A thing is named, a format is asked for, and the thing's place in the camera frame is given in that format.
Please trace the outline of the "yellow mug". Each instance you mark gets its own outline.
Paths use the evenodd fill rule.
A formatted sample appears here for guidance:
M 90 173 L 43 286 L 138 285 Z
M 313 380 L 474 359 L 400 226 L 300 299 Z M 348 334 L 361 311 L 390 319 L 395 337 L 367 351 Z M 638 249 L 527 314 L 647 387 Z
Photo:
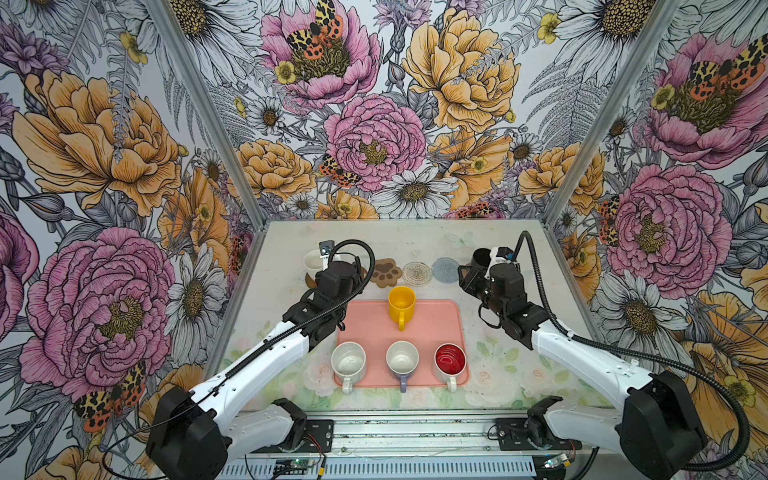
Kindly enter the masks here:
M 389 318 L 404 331 L 412 320 L 416 305 L 416 296 L 412 289 L 405 286 L 394 287 L 388 294 Z

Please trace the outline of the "light blue woven coaster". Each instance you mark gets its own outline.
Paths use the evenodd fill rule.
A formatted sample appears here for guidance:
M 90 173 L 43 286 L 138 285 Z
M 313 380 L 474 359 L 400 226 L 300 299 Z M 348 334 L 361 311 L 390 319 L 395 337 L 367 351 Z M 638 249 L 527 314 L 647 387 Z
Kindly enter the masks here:
M 459 281 L 460 264 L 450 257 L 438 258 L 431 266 L 433 278 L 443 284 L 453 284 Z

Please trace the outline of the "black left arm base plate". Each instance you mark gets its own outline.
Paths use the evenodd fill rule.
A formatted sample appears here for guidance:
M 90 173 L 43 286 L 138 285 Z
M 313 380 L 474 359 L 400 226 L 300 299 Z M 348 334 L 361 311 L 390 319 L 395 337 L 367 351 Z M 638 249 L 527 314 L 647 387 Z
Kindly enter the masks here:
M 308 419 L 289 430 L 287 438 L 277 445 L 263 447 L 256 453 L 317 453 L 313 440 L 323 453 L 332 449 L 335 422 L 330 419 Z

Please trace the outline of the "cork paw print coaster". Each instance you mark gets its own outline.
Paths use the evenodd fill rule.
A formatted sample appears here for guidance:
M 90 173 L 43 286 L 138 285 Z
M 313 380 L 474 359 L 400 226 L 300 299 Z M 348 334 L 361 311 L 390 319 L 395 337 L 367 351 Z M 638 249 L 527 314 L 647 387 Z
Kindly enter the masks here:
M 371 282 L 379 288 L 395 287 L 403 271 L 392 258 L 383 258 L 375 262 Z

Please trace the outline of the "black mug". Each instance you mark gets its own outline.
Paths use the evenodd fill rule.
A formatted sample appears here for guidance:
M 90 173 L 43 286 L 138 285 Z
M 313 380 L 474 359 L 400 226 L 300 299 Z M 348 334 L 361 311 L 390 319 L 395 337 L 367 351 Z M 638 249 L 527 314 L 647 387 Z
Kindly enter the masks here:
M 491 260 L 490 253 L 491 250 L 488 248 L 476 249 L 472 254 L 471 265 L 475 268 L 486 270 Z

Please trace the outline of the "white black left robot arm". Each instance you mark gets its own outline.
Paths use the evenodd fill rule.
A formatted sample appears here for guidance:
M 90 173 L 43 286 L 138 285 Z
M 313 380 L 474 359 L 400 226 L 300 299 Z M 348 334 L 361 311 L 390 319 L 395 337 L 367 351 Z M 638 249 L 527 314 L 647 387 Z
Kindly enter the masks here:
M 173 387 L 159 400 L 146 454 L 168 479 L 214 479 L 225 465 L 263 448 L 297 449 L 307 415 L 281 398 L 263 410 L 243 413 L 246 404 L 285 368 L 307 356 L 342 329 L 348 303 L 370 282 L 372 267 L 339 255 L 362 240 L 320 243 L 324 268 L 316 286 L 293 304 L 267 336 L 244 356 L 189 391 Z

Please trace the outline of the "white multicolour woven coaster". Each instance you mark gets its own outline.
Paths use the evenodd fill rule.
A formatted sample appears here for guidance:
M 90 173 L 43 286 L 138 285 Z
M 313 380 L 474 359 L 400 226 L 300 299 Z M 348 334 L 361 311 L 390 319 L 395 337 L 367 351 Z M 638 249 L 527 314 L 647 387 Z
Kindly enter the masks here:
M 402 280 L 410 286 L 424 286 L 433 279 L 431 268 L 423 262 L 409 262 L 402 267 Z

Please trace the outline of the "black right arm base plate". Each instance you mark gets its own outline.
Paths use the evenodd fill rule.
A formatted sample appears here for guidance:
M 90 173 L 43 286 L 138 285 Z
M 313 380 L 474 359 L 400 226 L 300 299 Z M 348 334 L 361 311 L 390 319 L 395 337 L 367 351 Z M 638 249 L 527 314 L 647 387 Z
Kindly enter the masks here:
M 536 418 L 497 418 L 486 432 L 486 438 L 495 441 L 501 451 L 579 451 L 578 440 L 556 437 L 542 420 Z

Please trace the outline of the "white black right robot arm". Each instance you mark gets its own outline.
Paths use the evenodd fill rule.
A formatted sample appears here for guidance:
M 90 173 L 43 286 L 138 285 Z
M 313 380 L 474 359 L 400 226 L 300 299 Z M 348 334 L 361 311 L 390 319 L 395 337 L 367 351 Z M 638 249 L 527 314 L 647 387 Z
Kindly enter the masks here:
M 578 341 L 529 301 L 519 265 L 506 247 L 481 250 L 482 262 L 458 267 L 459 286 L 498 319 L 496 328 L 527 349 L 565 367 L 605 399 L 610 409 L 569 404 L 548 396 L 527 411 L 530 443 L 552 447 L 574 440 L 619 453 L 649 479 L 670 479 L 706 443 L 684 382 Z

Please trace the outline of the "round dark wooden coaster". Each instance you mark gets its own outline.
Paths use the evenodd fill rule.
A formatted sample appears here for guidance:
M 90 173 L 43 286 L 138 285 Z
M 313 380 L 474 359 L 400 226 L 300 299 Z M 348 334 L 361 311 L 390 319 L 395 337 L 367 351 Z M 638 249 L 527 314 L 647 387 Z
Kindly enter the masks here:
M 305 274 L 304 280 L 305 280 L 306 286 L 309 289 L 314 289 L 314 288 L 317 287 L 317 284 L 316 284 L 316 281 L 315 281 L 314 277 L 312 275 L 310 275 L 309 273 Z

